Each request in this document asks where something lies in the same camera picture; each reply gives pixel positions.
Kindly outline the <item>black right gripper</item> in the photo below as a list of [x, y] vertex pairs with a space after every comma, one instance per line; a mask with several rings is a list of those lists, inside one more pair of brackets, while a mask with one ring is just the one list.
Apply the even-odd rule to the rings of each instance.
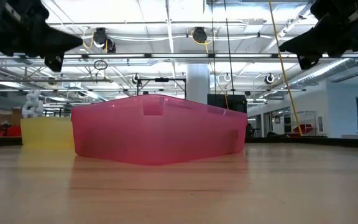
[[318, 64], [321, 55], [358, 51], [358, 0], [316, 0], [311, 7], [318, 23], [309, 31], [279, 46], [279, 51], [298, 54], [302, 70]]

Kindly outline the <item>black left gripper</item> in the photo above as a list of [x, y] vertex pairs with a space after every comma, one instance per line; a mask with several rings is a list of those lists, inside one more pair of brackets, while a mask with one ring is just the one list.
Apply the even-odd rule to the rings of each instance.
[[41, 0], [0, 0], [0, 53], [44, 57], [53, 72], [61, 72], [64, 53], [83, 40], [46, 25], [48, 10]]

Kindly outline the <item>white twisted sculpture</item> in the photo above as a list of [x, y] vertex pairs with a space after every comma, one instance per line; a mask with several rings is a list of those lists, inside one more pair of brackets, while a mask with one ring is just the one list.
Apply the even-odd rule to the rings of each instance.
[[42, 116], [44, 104], [39, 100], [40, 90], [31, 90], [26, 94], [26, 101], [22, 107], [23, 118], [36, 118]]

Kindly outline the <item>red angular background object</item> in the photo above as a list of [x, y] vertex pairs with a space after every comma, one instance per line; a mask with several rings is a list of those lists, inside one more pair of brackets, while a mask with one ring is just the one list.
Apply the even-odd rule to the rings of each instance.
[[302, 133], [302, 135], [307, 135], [307, 134], [311, 133], [313, 130], [314, 130], [314, 128], [311, 124], [301, 124], [299, 126], [296, 126], [293, 129], [293, 132], [297, 133], [297, 134]]

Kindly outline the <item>yellow block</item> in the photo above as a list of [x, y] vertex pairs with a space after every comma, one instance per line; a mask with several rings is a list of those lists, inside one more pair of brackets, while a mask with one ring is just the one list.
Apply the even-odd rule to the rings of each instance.
[[68, 117], [21, 119], [22, 145], [39, 149], [74, 149], [73, 126]]

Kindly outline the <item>brown cardboard box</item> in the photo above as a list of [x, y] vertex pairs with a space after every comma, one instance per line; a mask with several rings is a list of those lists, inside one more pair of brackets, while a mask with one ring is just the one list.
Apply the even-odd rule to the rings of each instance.
[[22, 111], [19, 108], [0, 111], [0, 124], [9, 124], [11, 126], [20, 126]]

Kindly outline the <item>white building pillar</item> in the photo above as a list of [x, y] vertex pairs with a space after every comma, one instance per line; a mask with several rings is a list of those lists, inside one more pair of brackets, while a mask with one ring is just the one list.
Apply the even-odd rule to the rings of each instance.
[[210, 70], [207, 64], [188, 64], [186, 76], [187, 99], [207, 104], [209, 93]]

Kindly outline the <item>pink translucent plastic bin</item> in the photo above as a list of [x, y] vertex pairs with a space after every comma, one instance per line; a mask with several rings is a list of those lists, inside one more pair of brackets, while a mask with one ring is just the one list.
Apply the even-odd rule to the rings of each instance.
[[128, 164], [167, 165], [241, 152], [247, 115], [164, 95], [76, 106], [79, 156]]

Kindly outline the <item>black background rig frame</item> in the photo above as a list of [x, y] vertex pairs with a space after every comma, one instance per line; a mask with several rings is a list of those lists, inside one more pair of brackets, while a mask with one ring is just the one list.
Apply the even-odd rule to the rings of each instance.
[[167, 78], [167, 77], [139, 78], [138, 84], [136, 85], [136, 95], [139, 95], [139, 93], [144, 90], [144, 87], [149, 82], [155, 82], [155, 83], [174, 82], [184, 93], [185, 99], [186, 100], [188, 99], [186, 78]]

